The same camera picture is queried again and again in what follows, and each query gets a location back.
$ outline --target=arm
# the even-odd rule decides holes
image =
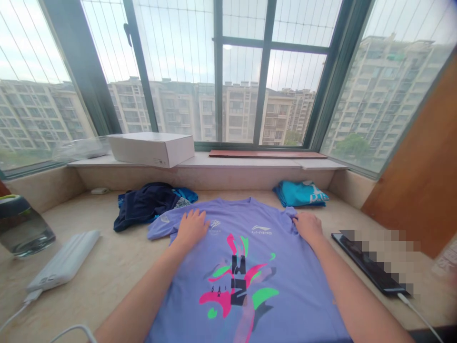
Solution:
[[[205,235],[206,213],[183,215],[178,236],[96,330],[99,343],[144,342],[180,264]]]
[[[355,343],[413,342],[407,331],[333,249],[322,234],[320,219],[302,212],[293,221],[319,259],[352,340]]]

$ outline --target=white power bank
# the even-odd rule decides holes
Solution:
[[[98,230],[71,237],[27,286],[27,292],[46,291],[73,279],[99,237]]]

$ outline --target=charging cable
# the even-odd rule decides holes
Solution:
[[[12,322],[12,320],[14,318],[16,318],[18,315],[20,315],[20,313],[22,311],[25,310],[25,308],[27,306],[30,305],[31,302],[35,301],[38,299],[38,297],[41,295],[41,293],[43,292],[43,290],[39,289],[39,290],[36,290],[36,291],[33,291],[33,292],[30,292],[27,297],[24,299],[24,301],[22,302],[23,306],[21,307],[21,309],[19,311],[17,311],[15,314],[13,314],[1,327],[0,327],[0,332],[9,324]]]
[[[428,328],[431,330],[431,332],[436,336],[436,338],[438,338],[439,342],[440,343],[444,343],[443,340],[441,339],[441,337],[437,334],[437,332],[435,331],[435,329],[430,325],[429,322],[427,322],[427,319],[425,319],[420,313],[418,310],[416,310],[416,308],[413,306],[413,304],[411,304],[411,302],[401,293],[397,293],[397,296],[400,298],[400,300],[405,303],[411,310],[413,310],[414,312],[416,312],[416,314],[419,316],[420,319],[422,319],[422,321],[427,324]]]
[[[19,311],[17,311],[15,314],[13,314],[1,327],[0,327],[0,332],[9,324],[11,323],[14,318],[16,318],[18,315],[20,315],[20,313],[22,311],[25,310],[25,308],[27,306],[30,305],[31,302],[35,301],[38,299],[38,297],[41,295],[41,293],[43,293],[43,290],[42,289],[39,289],[39,290],[36,290],[36,291],[33,291],[33,292],[30,292],[27,297],[24,299],[24,301],[22,302],[22,307]],[[62,337],[63,335],[65,335],[67,332],[71,331],[71,330],[75,330],[75,329],[81,329],[82,331],[84,331],[84,333],[86,334],[87,338],[89,338],[89,341],[90,343],[97,343],[97,340],[95,339],[94,335],[92,334],[92,332],[90,331],[90,329],[85,326],[85,325],[74,325],[74,326],[71,326],[69,327],[68,329],[62,331],[61,333],[59,333],[50,343],[54,343],[55,341],[57,341],[60,337]]]

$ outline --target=hand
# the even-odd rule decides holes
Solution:
[[[309,245],[313,245],[316,240],[320,237],[324,237],[322,234],[322,222],[318,217],[310,212],[298,213],[295,218],[292,219],[298,233]]]
[[[183,214],[175,242],[190,251],[208,231],[209,222],[205,222],[205,217],[206,212],[200,213],[199,209]]]

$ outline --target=cardboard box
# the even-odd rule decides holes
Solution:
[[[124,133],[108,136],[114,158],[122,162],[172,168],[194,156],[190,135],[158,132]]]

